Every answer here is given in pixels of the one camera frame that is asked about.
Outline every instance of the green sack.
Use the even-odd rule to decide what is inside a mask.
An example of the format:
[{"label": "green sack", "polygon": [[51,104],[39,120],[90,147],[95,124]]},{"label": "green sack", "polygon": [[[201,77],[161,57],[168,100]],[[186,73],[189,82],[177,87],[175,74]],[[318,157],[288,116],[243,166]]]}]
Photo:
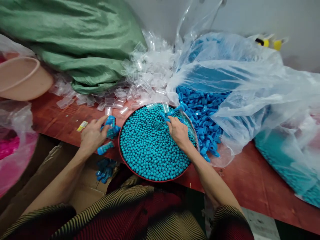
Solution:
[{"label": "green sack", "polygon": [[114,86],[128,53],[139,42],[146,46],[122,0],[0,0],[0,28],[71,75],[82,94]]}]

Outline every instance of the red clothing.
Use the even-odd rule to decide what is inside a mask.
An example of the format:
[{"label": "red clothing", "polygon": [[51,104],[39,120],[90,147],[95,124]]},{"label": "red clothing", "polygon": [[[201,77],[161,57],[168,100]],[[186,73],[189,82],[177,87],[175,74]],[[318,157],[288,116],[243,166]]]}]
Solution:
[{"label": "red clothing", "polygon": [[[83,212],[76,214],[65,204],[45,207],[20,217],[1,239],[206,239],[184,208],[181,186],[151,186],[122,168],[106,196]],[[215,213],[210,239],[254,238],[240,211],[222,206]]]}]

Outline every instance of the pile of clear plastic parts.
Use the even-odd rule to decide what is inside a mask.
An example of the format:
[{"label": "pile of clear plastic parts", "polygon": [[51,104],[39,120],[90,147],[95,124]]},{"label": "pile of clear plastic parts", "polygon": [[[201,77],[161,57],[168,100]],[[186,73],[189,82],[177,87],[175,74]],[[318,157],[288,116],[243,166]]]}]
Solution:
[{"label": "pile of clear plastic parts", "polygon": [[61,73],[56,74],[55,84],[49,92],[64,97],[57,102],[57,105],[64,109],[74,101],[78,105],[87,104],[89,107],[97,103],[97,110],[105,111],[106,115],[112,115],[114,108],[125,115],[129,110],[135,110],[146,104],[169,103],[165,88],[173,74],[175,59],[173,47],[151,32],[144,32],[144,35],[148,51],[142,43],[139,43],[129,54],[130,60],[125,59],[122,62],[124,70],[121,73],[125,78],[106,92],[89,95],[76,93],[70,85],[70,77]]}]

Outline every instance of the hand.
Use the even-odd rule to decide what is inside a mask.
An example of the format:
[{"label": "hand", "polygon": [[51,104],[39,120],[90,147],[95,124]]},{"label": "hand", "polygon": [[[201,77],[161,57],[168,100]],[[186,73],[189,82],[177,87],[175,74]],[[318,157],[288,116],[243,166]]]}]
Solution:
[{"label": "hand", "polygon": [[188,127],[182,122],[180,122],[178,118],[174,118],[171,116],[168,116],[168,118],[170,119],[170,122],[167,122],[169,132],[173,140],[177,143],[177,145],[181,149],[187,147],[189,144],[192,145],[188,136]]},{"label": "hand", "polygon": [[81,133],[81,144],[79,151],[89,157],[100,147],[106,140],[109,125],[104,126],[100,131],[101,125],[105,123],[108,115],[101,117],[99,120],[92,120]]}]

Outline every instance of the red rim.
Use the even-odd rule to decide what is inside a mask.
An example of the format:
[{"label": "red rim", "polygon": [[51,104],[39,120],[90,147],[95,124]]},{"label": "red rim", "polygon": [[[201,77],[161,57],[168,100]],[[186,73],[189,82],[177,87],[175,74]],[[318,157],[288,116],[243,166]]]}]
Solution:
[{"label": "red rim", "polygon": [[[125,123],[127,122],[128,118],[129,118],[133,113],[135,113],[135,111],[139,110],[139,109],[142,108],[142,107],[139,107],[138,109],[134,110],[134,111],[127,117],[127,119],[124,121],[123,126],[124,126]],[[186,168],[179,176],[177,176],[177,177],[175,177],[175,178],[172,178],[172,179],[169,179],[169,180],[165,180],[165,181],[155,181],[155,180],[150,180],[150,179],[147,179],[147,178],[144,178],[144,177],[140,176],[138,173],[136,173],[135,171],[133,171],[133,170],[131,169],[131,167],[127,164],[127,162],[124,160],[124,157],[123,157],[123,155],[122,155],[122,150],[121,150],[121,145],[120,145],[120,136],[121,136],[121,133],[122,133],[123,126],[122,126],[121,129],[120,129],[119,138],[118,138],[120,156],[121,156],[124,164],[127,165],[127,167],[128,167],[128,168],[131,170],[131,172],[133,172],[135,175],[137,175],[137,176],[141,177],[142,179],[147,180],[147,181],[149,181],[149,182],[155,182],[155,183],[159,183],[159,182],[170,182],[170,181],[173,181],[173,180],[181,177],[181,176],[188,170],[188,168],[190,167],[191,162],[190,162],[190,164],[187,166],[187,168]]]}]

